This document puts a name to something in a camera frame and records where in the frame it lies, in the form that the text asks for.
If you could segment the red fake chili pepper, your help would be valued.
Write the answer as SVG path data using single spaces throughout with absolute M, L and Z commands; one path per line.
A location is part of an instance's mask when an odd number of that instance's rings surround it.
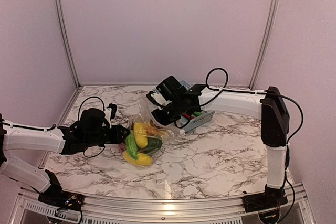
M 186 118 L 187 120 L 191 120 L 192 119 L 192 117 L 190 115 L 188 115 L 187 113 L 184 113 L 183 117 Z

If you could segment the clear zip top bag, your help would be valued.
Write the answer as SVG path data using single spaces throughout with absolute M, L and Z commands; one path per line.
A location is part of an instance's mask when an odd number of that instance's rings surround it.
M 162 151 L 164 144 L 176 137 L 184 136 L 185 130 L 175 125 L 163 126 L 154 119 L 151 112 L 157 109 L 146 97 L 139 100 L 137 114 L 129 116 L 127 129 L 130 133 L 119 144 L 123 159 L 137 167 L 148 167 L 153 164 L 155 155 Z

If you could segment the green fake cucumber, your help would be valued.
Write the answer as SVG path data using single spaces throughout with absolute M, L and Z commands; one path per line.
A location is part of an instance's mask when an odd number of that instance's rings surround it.
M 202 113 L 201 113 L 201 112 L 197 112 L 197 111 L 195 111 L 195 112 L 193 113 L 193 115 L 194 115 L 195 117 L 198 117 L 198 116 L 201 116 Z

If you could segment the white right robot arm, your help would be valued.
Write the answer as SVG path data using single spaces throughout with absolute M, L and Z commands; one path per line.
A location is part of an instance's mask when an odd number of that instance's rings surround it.
M 232 191 L 243 185 L 254 184 L 265 175 L 265 189 L 243 197 L 247 211 L 272 208 L 288 202 L 284 186 L 287 183 L 289 165 L 289 112 L 285 97 L 278 88 L 266 91 L 235 90 L 211 87 L 207 83 L 195 84 L 189 89 L 175 77 L 163 80 L 146 98 L 157 108 L 151 115 L 160 126 L 177 125 L 183 114 L 195 112 L 219 112 L 231 119 L 249 119 L 260 123 L 260 139 L 267 152 L 267 164 L 260 165 L 256 159 L 248 160 L 253 151 L 240 148 L 245 157 L 236 154 L 222 162 L 223 175 Z

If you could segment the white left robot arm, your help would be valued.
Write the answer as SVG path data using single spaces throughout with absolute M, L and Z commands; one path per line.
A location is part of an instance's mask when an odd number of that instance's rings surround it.
M 130 131 L 112 125 L 115 110 L 84 110 L 71 126 L 50 128 L 14 124 L 1 119 L 1 174 L 24 183 L 36 192 L 40 202 L 80 210 L 83 195 L 64 191 L 56 175 L 42 170 L 10 154 L 12 150 L 38 150 L 61 155 L 84 152 L 90 147 L 121 144 Z

